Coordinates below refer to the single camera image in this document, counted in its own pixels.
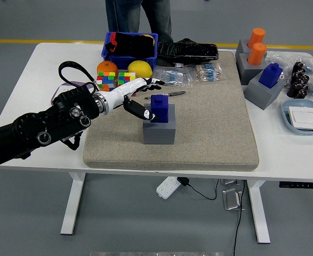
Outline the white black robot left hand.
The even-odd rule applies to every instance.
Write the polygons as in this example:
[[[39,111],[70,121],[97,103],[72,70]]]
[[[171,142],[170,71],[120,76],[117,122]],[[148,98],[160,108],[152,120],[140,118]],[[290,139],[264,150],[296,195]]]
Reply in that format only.
[[[110,92],[99,91],[93,96],[98,104],[100,115],[107,115],[119,106],[123,106],[126,111],[140,119],[153,120],[156,115],[130,97],[139,91],[160,90],[161,85],[164,84],[165,82],[156,78],[137,78]]]

